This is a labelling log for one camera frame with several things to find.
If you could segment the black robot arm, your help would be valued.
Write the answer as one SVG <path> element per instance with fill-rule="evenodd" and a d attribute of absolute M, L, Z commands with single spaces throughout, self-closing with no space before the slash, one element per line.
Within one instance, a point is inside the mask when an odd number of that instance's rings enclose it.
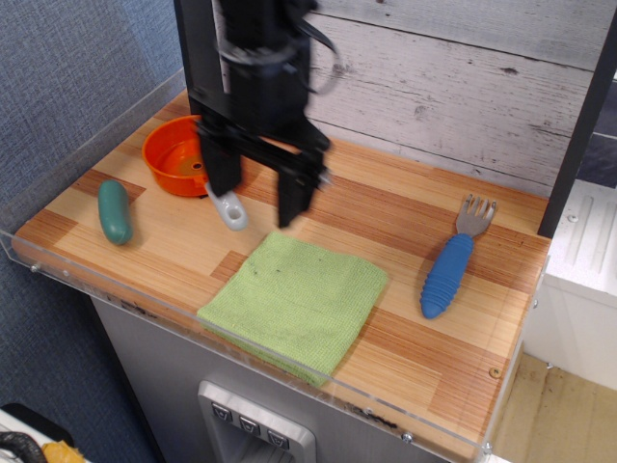
<path fill-rule="evenodd" d="M 242 181 L 249 158 L 278 175 L 278 226 L 283 229 L 310 207 L 328 175 L 330 140 L 307 118 L 311 44 L 335 45 L 305 17 L 314 1 L 223 1 L 224 34 L 213 43 L 228 70 L 228 88 L 217 108 L 194 90 L 197 132 L 211 199 Z"/>

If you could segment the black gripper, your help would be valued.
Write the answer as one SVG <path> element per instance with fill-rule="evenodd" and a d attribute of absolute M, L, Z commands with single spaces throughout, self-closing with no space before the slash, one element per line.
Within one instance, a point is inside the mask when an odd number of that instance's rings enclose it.
<path fill-rule="evenodd" d="M 224 62 L 227 111 L 200 110 L 201 157 L 210 188 L 217 197 L 236 188 L 242 181 L 242 156 L 275 170 L 279 227 L 286 228 L 309 209 L 330 147 L 305 115 L 312 93 L 310 49 L 250 50 L 226 56 Z"/>

